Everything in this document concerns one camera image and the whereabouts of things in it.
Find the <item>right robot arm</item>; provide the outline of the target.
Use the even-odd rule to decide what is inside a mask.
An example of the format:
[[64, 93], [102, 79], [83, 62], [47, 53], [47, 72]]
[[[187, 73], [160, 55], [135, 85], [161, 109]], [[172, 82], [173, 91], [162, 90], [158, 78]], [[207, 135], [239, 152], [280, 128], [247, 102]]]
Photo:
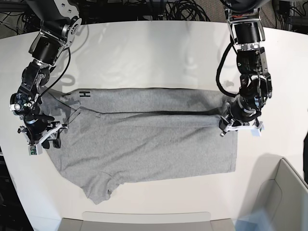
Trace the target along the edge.
[[74, 0], [28, 0], [27, 4], [41, 20], [41, 28], [29, 48], [33, 61], [23, 70], [18, 91], [11, 95], [10, 111], [24, 122], [18, 132], [26, 137], [29, 154], [38, 155], [49, 149], [50, 142], [61, 147], [60, 131], [67, 125], [41, 111], [42, 96], [47, 93], [41, 87], [49, 81], [60, 55], [70, 51], [82, 19]]

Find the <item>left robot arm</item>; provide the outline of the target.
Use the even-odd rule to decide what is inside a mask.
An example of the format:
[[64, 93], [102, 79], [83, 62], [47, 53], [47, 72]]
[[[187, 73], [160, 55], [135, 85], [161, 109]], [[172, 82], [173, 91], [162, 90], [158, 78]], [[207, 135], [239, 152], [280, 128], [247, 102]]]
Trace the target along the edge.
[[[223, 0], [226, 22], [230, 32], [230, 43], [225, 49], [216, 73], [216, 84], [224, 95], [232, 100], [219, 121], [221, 137], [228, 132], [247, 129], [259, 135], [263, 123], [259, 121], [261, 110], [267, 99], [272, 97], [271, 75], [268, 71], [264, 47], [265, 32], [259, 12], [262, 0]], [[220, 74], [231, 49], [239, 48], [236, 53], [236, 64], [240, 72], [238, 93], [226, 91]]]

